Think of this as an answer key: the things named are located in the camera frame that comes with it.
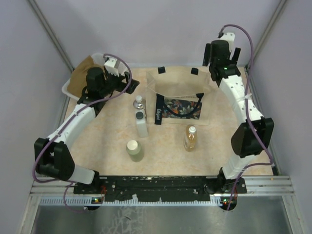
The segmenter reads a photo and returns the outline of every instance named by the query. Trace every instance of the brown paper bag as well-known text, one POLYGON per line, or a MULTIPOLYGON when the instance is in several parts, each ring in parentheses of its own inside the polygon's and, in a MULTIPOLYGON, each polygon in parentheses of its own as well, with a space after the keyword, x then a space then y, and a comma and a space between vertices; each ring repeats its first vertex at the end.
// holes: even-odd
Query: brown paper bag
POLYGON ((102 66, 95 64, 91 56, 85 58, 78 67, 72 72, 72 76, 70 77, 70 83, 67 87, 67 91, 76 97, 81 97, 82 89, 87 85, 86 76, 87 72, 90 68, 100 67, 102 66))

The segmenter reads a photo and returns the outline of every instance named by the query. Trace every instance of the bottle with yellow liquid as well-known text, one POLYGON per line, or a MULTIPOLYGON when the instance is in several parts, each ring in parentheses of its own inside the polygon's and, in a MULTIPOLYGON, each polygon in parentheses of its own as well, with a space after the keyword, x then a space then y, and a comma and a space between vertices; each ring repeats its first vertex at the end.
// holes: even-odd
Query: bottle with yellow liquid
POLYGON ((186 127, 186 132, 184 136, 184 148, 187 152, 194 150, 197 142, 197 132, 196 128, 192 125, 186 127))

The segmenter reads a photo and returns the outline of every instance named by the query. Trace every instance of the white wall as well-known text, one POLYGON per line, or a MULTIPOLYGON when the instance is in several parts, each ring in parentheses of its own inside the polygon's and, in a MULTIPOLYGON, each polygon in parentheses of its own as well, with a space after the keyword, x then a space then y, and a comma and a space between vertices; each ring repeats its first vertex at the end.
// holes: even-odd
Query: white wall
MULTIPOLYGON (((279 0, 37 0, 74 66, 95 52, 132 66, 201 65, 205 44, 227 23, 250 32, 255 44, 279 0)), ((246 37, 239 64, 247 64, 246 37)))
MULTIPOLYGON (((253 81, 272 143, 307 221, 312 216, 312 1, 289 1, 255 62, 253 81)), ((312 223, 307 223, 312 231, 312 223)))
POLYGON ((19 227, 33 182, 34 142, 60 114, 70 73, 25 0, 0 8, 0 232, 19 227))

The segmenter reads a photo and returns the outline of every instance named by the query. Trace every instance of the marble-patterned surface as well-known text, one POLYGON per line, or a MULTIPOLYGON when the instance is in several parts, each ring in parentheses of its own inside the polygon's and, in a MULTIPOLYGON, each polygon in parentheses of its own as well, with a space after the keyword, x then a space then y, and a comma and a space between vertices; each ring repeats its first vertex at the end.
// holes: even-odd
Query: marble-patterned surface
MULTIPOLYGON (((139 138, 134 108, 136 95, 145 94, 148 69, 133 69, 133 77, 140 85, 131 95, 123 94, 108 101, 100 114, 77 138, 71 154, 77 165, 99 171, 101 175, 198 176, 217 175, 232 154, 231 137, 237 129, 236 118, 224 94, 218 90, 212 107, 209 126, 196 126, 197 147, 186 152, 183 147, 183 124, 148 124, 149 136, 139 138), (126 152, 129 140, 138 140, 144 147, 141 162, 132 162, 126 152)), ((71 99, 67 116, 76 101, 71 99)), ((265 152, 253 162, 268 162, 265 152)), ((272 175, 270 166, 249 168, 245 175, 272 175)))

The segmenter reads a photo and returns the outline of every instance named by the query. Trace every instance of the black bottle cap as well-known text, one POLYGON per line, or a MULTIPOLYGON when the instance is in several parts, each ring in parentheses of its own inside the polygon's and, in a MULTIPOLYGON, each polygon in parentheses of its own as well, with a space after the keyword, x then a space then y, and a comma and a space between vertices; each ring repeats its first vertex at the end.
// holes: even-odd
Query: black bottle cap
POLYGON ((141 111, 139 111, 139 112, 136 113, 136 118, 137 119, 143 119, 144 118, 144 114, 141 111))

